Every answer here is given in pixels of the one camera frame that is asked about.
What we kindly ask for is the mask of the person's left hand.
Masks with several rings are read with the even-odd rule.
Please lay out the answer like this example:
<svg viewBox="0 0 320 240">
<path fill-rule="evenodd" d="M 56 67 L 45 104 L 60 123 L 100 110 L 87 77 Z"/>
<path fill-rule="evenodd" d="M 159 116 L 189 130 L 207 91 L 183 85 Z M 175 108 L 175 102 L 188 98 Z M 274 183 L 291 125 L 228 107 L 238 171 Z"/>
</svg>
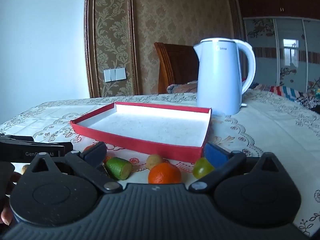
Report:
<svg viewBox="0 0 320 240">
<path fill-rule="evenodd" d="M 3 198 L 1 198 L 1 224 L 10 225 L 10 223 L 12 222 L 14 215 L 9 204 L 9 196 L 11 195 L 12 190 L 18 183 L 21 176 L 22 175 L 20 173 L 13 172 L 10 180 L 7 183 L 5 194 Z"/>
</svg>

